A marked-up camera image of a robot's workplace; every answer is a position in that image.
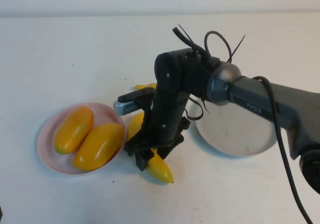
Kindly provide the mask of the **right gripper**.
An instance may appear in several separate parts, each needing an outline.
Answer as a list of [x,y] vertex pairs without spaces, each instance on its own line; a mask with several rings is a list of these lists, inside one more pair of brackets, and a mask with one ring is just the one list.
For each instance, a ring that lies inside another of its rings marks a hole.
[[140,130],[129,138],[124,150],[129,156],[136,154],[136,165],[144,171],[156,148],[164,160],[170,152],[184,141],[181,132],[190,126],[183,116],[189,94],[150,94],[134,101],[144,110]]

